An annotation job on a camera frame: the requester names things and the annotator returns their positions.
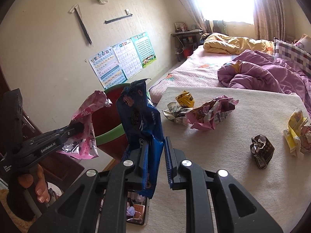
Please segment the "bed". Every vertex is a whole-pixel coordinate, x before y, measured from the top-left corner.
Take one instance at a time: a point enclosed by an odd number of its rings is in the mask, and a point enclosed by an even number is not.
[[[157,85],[149,89],[152,102],[157,105],[168,86],[224,87],[217,77],[218,69],[237,55],[208,53],[199,46],[191,56]]]

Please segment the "yellow blanket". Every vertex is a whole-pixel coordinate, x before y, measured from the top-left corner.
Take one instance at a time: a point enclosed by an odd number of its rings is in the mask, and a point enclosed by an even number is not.
[[[273,55],[274,43],[268,40],[254,40],[247,37],[229,37],[213,33],[204,41],[206,52],[220,54],[241,54],[245,50],[261,51]]]

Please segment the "floor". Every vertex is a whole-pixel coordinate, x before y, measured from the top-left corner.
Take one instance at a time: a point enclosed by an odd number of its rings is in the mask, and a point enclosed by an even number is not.
[[[153,87],[153,86],[159,84],[160,81],[162,81],[163,79],[165,79],[166,76],[168,76],[168,74],[169,74],[171,71],[173,71],[174,69],[180,67],[182,63],[183,63],[183,62],[178,62],[175,66],[173,66],[170,70],[168,70],[165,74],[163,74],[163,76],[162,76],[160,79],[158,79],[151,87]]]

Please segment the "white crumpled wrapper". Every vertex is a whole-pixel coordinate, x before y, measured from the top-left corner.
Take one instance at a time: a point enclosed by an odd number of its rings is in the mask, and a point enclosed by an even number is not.
[[[162,110],[164,116],[177,124],[183,124],[183,125],[187,125],[187,117],[186,114],[191,111],[193,108],[183,108],[179,105],[178,102],[174,101],[174,102],[170,102],[167,105],[166,110]]]

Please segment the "silver screw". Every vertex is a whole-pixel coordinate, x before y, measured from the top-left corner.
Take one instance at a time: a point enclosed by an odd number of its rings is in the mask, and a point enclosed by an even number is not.
[[[221,176],[221,177],[227,177],[228,176],[228,172],[226,170],[219,170],[218,171],[218,175]]]
[[[91,169],[91,170],[88,170],[88,171],[86,172],[86,174],[87,174],[87,176],[92,177],[92,176],[94,176],[94,175],[96,174],[96,171],[93,170],[93,169]]]
[[[192,162],[190,161],[190,160],[183,160],[182,161],[182,164],[184,165],[184,166],[191,166],[192,165]]]
[[[126,160],[126,161],[123,162],[123,165],[125,165],[125,166],[132,166],[133,164],[134,163],[133,163],[132,160]]]

